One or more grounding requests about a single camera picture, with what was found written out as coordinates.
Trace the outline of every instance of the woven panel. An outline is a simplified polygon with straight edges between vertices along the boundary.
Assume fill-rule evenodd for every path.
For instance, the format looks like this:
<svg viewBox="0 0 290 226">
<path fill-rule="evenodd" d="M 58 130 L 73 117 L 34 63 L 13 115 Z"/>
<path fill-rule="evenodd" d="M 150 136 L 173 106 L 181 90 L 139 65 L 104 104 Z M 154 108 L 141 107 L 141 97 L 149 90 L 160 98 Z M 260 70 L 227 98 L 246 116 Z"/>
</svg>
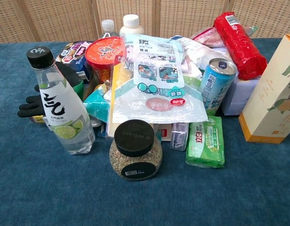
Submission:
<svg viewBox="0 0 290 226">
<path fill-rule="evenodd" d="M 95 39 L 89 1 L 24 0 L 24 4 L 41 41 L 76 41 Z"/>
<path fill-rule="evenodd" d="M 233 11 L 243 26 L 259 27 L 253 38 L 290 33 L 290 0 L 235 0 Z"/>
<path fill-rule="evenodd" d="M 123 16 L 137 14 L 145 34 L 152 34 L 152 0 L 96 0 L 99 23 L 105 19 L 115 22 L 116 31 L 123 26 Z"/>
<path fill-rule="evenodd" d="M 199 30 L 213 26 L 221 14 L 224 0 L 161 0 L 159 36 L 190 37 Z"/>
<path fill-rule="evenodd" d="M 11 0 L 0 0 L 0 43 L 33 41 Z"/>
</svg>

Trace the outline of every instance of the black glove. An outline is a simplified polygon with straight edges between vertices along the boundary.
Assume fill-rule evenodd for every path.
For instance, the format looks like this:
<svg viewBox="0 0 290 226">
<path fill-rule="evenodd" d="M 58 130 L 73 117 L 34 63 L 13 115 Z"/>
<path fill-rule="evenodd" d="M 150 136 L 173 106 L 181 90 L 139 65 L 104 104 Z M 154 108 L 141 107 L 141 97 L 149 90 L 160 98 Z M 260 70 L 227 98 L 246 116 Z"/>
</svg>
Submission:
<svg viewBox="0 0 290 226">
<path fill-rule="evenodd" d="M 56 62 L 56 65 L 72 87 L 80 84 L 82 79 L 74 70 L 61 62 Z M 39 92 L 38 85 L 36 85 L 34 89 Z M 17 112 L 19 117 L 26 118 L 37 115 L 45 115 L 40 95 L 27 97 L 26 102 L 27 104 L 19 106 L 19 111 Z"/>
</svg>

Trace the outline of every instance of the black bottle cap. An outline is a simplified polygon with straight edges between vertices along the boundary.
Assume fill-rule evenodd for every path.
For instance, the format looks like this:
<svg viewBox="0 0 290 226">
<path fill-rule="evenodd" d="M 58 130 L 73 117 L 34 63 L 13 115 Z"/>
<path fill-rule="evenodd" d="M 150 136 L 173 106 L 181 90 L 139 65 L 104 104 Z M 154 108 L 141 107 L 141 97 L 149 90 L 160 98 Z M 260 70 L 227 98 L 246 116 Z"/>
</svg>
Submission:
<svg viewBox="0 0 290 226">
<path fill-rule="evenodd" d="M 139 157 L 148 153 L 154 141 L 153 128 L 142 120 L 129 120 L 115 131 L 115 143 L 120 153 Z"/>
<path fill-rule="evenodd" d="M 49 48 L 44 46 L 37 46 L 30 49 L 26 53 L 28 61 L 31 66 L 35 69 L 45 69 L 52 66 L 55 62 L 54 56 L 52 55 Z"/>
</svg>

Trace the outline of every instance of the red plastic wrapper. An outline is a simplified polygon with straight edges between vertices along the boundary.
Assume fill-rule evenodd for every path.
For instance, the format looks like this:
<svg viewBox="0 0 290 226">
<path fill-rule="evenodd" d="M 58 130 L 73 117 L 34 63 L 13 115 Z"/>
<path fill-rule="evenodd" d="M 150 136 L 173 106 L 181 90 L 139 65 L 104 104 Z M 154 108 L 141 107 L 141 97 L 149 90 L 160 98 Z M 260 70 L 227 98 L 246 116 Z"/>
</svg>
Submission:
<svg viewBox="0 0 290 226">
<path fill-rule="evenodd" d="M 214 27 L 237 65 L 238 78 L 250 80 L 262 75 L 267 66 L 266 58 L 260 54 L 234 13 L 225 12 L 218 16 Z"/>
</svg>

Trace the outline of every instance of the orange cup noodle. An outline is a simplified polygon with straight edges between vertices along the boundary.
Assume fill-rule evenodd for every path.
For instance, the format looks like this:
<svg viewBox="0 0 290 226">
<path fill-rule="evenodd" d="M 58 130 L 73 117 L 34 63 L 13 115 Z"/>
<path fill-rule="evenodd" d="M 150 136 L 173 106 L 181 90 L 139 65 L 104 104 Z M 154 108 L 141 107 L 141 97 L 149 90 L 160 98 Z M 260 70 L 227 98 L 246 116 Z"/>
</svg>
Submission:
<svg viewBox="0 0 290 226">
<path fill-rule="evenodd" d="M 110 78 L 110 72 L 116 55 L 122 55 L 120 37 L 99 39 L 92 43 L 86 50 L 87 63 L 93 68 L 100 82 Z"/>
</svg>

